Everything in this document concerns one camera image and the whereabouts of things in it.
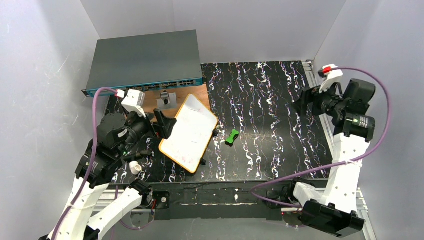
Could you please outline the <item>yellow-framed whiteboard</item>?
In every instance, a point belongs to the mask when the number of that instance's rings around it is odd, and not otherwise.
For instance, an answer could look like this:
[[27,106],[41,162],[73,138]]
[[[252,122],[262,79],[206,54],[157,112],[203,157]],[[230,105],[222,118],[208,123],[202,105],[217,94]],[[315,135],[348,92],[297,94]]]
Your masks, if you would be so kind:
[[177,112],[176,124],[168,139],[159,144],[159,151],[194,174],[218,124],[218,117],[194,94],[189,94]]

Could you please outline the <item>green bone-shaped eraser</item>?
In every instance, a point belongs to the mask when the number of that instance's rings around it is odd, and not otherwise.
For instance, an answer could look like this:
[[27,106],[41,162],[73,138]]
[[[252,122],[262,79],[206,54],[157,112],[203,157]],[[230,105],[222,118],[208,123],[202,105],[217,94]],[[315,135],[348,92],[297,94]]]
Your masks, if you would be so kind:
[[225,144],[232,146],[235,140],[238,138],[240,132],[236,129],[232,129],[229,136],[225,139]]

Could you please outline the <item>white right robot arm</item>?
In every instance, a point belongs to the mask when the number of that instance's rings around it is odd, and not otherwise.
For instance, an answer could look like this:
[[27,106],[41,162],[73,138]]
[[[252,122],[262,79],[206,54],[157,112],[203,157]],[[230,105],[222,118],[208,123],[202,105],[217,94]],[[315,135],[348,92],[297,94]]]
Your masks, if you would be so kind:
[[376,87],[360,79],[351,79],[343,95],[337,94],[337,87],[338,83],[334,83],[323,92],[318,86],[304,89],[293,103],[301,116],[311,105],[314,116],[332,118],[334,157],[324,192],[296,177],[288,197],[301,205],[303,225],[345,238],[360,232],[365,224],[357,214],[356,194],[362,168],[359,157],[366,153],[374,137],[375,119],[366,113]]

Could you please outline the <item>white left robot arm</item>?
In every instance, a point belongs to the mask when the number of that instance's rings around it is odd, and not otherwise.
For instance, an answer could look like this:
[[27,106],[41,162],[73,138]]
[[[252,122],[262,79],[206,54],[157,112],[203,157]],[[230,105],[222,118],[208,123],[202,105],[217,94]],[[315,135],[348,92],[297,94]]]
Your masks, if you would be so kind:
[[43,240],[101,240],[131,210],[153,201],[151,186],[136,179],[124,193],[94,214],[98,200],[111,184],[115,173],[132,163],[134,174],[139,173],[138,159],[152,156],[151,150],[130,151],[144,136],[168,139],[177,119],[155,109],[147,116],[135,111],[128,115],[110,113],[103,117],[75,170],[73,188],[63,213]]

